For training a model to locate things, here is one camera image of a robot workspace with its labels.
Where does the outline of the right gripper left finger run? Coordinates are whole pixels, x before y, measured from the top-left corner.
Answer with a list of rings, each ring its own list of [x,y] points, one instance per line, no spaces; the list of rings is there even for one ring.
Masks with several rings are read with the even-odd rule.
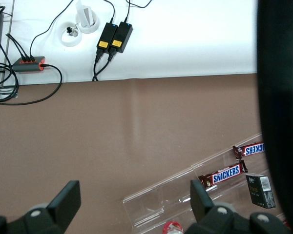
[[[12,222],[0,215],[0,234],[63,234],[80,206],[80,182],[71,180],[45,208],[31,209]]]

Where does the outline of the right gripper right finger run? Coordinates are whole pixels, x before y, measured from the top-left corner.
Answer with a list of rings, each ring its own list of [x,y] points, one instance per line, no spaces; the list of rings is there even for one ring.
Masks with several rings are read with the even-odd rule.
[[[199,180],[190,182],[190,204],[196,219],[187,234],[291,234],[270,213],[252,213],[248,219],[232,211],[227,203],[215,205]]]

